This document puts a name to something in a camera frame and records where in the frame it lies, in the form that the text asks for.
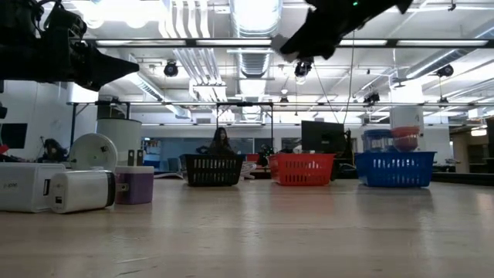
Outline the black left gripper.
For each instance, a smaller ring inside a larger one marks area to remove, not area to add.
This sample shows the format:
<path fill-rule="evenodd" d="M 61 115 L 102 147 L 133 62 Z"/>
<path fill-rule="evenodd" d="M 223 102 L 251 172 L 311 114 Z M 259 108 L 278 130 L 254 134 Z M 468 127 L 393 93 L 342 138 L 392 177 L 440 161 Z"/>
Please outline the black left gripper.
<path fill-rule="evenodd" d="M 39 39 L 38 81 L 73 82 L 88 90 L 102 86 L 139 70 L 139 65 L 102 54 L 84 41 Z M 105 68 L 110 71 L 97 71 Z"/>

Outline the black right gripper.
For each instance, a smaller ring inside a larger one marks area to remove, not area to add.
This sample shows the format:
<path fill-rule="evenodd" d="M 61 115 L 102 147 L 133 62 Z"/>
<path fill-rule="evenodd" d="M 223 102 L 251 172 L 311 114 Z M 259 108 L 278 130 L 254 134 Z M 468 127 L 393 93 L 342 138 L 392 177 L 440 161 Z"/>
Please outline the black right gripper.
<path fill-rule="evenodd" d="M 386 10 L 383 0 L 316 0 L 306 14 L 305 22 L 280 47 L 297 59 L 321 56 L 329 59 L 340 41 L 338 35 L 358 29 Z"/>

